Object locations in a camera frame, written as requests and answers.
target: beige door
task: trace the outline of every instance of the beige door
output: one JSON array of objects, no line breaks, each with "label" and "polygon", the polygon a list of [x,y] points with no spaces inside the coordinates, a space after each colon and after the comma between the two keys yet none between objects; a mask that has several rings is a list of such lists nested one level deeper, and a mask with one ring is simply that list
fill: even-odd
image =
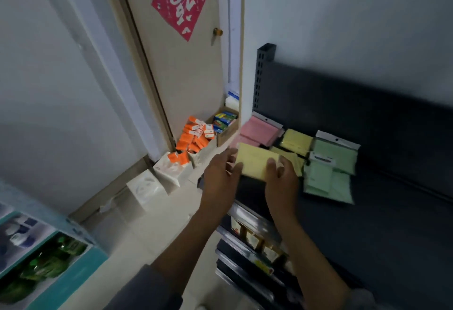
[{"label": "beige door", "polygon": [[206,0],[187,42],[151,6],[127,0],[146,58],[176,139],[190,115],[206,120],[222,105],[223,80],[218,0]]}]

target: red diamond-shaped paper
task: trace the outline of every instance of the red diamond-shaped paper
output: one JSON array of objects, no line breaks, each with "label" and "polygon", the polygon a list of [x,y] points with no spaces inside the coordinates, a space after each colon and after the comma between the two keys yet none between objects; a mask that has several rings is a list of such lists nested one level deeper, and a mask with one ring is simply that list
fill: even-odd
[{"label": "red diamond-shaped paper", "polygon": [[153,0],[151,6],[189,41],[206,0]]}]

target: tiled floor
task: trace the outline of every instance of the tiled floor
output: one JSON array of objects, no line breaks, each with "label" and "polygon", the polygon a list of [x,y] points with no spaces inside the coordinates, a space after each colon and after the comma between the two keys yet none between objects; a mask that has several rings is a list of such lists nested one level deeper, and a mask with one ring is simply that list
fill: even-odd
[{"label": "tiled floor", "polygon": [[[110,258],[60,309],[102,309],[140,267],[153,262],[197,210],[201,191],[196,182],[206,165],[196,168],[182,187],[170,189],[167,185],[170,195],[156,200],[147,212],[126,191],[116,201],[116,207],[90,218],[87,226],[110,251]],[[215,274],[217,256],[214,251],[219,239],[220,235],[214,232],[207,242],[183,294],[182,309],[193,310],[200,304],[210,310],[255,308],[248,298]]]}]

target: sleeve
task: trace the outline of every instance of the sleeve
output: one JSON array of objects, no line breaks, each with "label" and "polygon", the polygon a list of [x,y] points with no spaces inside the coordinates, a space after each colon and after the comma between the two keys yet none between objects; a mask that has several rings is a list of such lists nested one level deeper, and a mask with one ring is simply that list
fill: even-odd
[{"label": "sleeve", "polygon": [[104,310],[178,310],[183,298],[172,293],[167,280],[145,265],[111,299]]},{"label": "sleeve", "polygon": [[394,307],[377,304],[373,294],[364,289],[351,291],[343,310],[394,310]]}]

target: brass door knob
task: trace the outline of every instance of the brass door knob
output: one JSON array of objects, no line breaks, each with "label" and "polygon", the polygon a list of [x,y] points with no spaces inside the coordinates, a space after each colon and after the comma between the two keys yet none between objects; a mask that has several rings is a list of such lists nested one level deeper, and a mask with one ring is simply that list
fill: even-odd
[{"label": "brass door knob", "polygon": [[223,30],[221,30],[220,28],[214,28],[214,31],[212,32],[212,34],[214,34],[215,36],[221,37],[223,34]]}]

